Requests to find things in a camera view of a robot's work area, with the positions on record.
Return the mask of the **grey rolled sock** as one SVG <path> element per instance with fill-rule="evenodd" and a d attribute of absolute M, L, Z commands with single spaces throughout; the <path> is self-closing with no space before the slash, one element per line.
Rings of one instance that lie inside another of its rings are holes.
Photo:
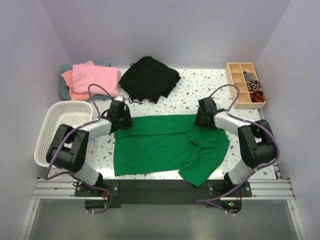
<path fill-rule="evenodd" d="M 255 76 L 252 75 L 250 72 L 243 72 L 243 76 L 246 82 L 250 82 L 250 81 L 254 81 L 255 80 Z"/>

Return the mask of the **wooden compartment organizer box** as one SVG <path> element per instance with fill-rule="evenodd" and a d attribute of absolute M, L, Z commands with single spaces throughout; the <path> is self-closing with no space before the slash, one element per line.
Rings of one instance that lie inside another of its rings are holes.
<path fill-rule="evenodd" d="M 251 102 L 250 92 L 252 91 L 248 91 L 247 82 L 243 74 L 244 71 L 251 73 L 254 75 L 255 80 L 259 81 L 254 64 L 251 62 L 228 62 L 225 66 L 231 97 L 236 100 L 234 108 L 241 110 L 262 109 L 266 105 L 266 100 L 265 102 Z"/>

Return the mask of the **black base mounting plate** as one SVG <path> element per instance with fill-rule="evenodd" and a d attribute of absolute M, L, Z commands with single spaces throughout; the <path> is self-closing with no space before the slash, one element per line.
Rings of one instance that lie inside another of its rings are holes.
<path fill-rule="evenodd" d="M 184 180 L 105 179 L 102 187 L 110 192 L 74 182 L 74 196 L 85 198 L 87 210 L 120 208 L 122 205 L 195 205 L 197 200 L 223 194 L 224 180 L 207 180 L 196 187 Z"/>

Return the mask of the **pink folded t shirt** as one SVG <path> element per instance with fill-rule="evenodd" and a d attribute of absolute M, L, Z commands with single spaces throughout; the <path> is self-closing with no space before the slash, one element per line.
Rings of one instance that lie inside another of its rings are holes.
<path fill-rule="evenodd" d="M 88 93 L 88 87 L 96 84 L 105 89 L 111 97 L 119 94 L 120 72 L 117 67 L 99 66 L 88 63 L 72 66 L 73 91 L 77 94 Z"/>

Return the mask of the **black white patterned sock roll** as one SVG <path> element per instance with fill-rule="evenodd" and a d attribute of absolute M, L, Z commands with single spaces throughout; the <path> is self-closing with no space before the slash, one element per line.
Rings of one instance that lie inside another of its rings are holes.
<path fill-rule="evenodd" d="M 262 85 L 258 80 L 247 81 L 246 85 L 249 92 L 260 91 L 262 88 Z"/>

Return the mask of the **green t shirt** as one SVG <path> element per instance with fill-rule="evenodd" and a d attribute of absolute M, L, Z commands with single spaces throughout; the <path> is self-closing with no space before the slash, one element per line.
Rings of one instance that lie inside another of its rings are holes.
<path fill-rule="evenodd" d="M 194 124 L 196 116 L 134 117 L 133 125 L 114 133 L 115 176 L 177 171 L 199 187 L 221 165 L 230 141 L 224 130 Z"/>

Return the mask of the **salmon folded t shirt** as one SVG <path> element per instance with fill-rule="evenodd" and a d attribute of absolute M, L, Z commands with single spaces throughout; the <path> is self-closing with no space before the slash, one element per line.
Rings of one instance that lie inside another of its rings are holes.
<path fill-rule="evenodd" d="M 90 99 L 88 93 L 76 93 L 73 90 L 73 68 L 65 73 L 61 73 L 61 78 L 64 78 L 65 84 L 69 87 L 69 95 L 72 101 L 87 101 Z"/>

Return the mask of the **white perforated laundry basket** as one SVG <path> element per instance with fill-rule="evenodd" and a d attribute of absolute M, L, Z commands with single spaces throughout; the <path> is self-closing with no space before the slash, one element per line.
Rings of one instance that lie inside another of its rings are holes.
<path fill-rule="evenodd" d="M 41 167 L 48 167 L 47 153 L 55 144 L 55 136 L 61 134 L 59 140 L 72 128 L 81 126 L 93 119 L 93 107 L 85 101 L 67 100 L 53 104 L 46 113 L 42 124 L 36 147 L 34 161 Z"/>

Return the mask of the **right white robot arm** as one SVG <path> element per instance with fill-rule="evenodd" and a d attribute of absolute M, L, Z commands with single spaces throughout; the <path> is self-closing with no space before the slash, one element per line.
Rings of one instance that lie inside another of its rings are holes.
<path fill-rule="evenodd" d="M 195 125 L 210 130 L 224 130 L 238 137 L 241 160 L 224 175 L 223 192 L 235 196 L 249 176 L 279 156 L 279 148 L 268 121 L 245 120 L 217 108 L 211 97 L 198 101 Z"/>

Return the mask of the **orange black sock roll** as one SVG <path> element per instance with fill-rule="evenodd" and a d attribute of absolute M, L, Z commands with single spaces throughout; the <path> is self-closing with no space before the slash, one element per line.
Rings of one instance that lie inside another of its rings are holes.
<path fill-rule="evenodd" d="M 266 100 L 265 95 L 261 90 L 250 92 L 249 95 L 252 103 L 264 103 Z"/>

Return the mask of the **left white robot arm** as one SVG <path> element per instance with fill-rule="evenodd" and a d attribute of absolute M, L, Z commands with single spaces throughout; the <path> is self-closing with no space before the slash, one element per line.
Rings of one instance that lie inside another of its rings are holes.
<path fill-rule="evenodd" d="M 66 170 L 75 179 L 86 185 L 86 191 L 99 196 L 104 190 L 102 174 L 86 161 L 88 143 L 102 136 L 133 126 L 129 106 L 123 96 L 115 97 L 96 120 L 78 127 L 61 124 L 53 137 L 46 154 L 48 169 Z"/>

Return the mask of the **black folded garment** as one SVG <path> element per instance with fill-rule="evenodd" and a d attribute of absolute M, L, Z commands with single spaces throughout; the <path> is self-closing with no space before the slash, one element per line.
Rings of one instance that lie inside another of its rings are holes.
<path fill-rule="evenodd" d="M 119 85 L 132 100 L 150 100 L 157 103 L 161 96 L 167 98 L 181 79 L 180 74 L 164 63 L 144 56 L 122 75 Z"/>

